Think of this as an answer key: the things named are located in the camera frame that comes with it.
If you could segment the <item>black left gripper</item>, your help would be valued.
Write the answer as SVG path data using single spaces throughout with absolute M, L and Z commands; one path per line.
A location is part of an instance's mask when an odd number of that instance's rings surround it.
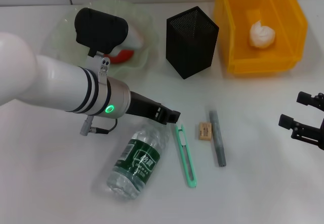
M 167 123 L 177 123 L 181 113 L 131 91 L 129 114 L 152 119 L 166 125 Z

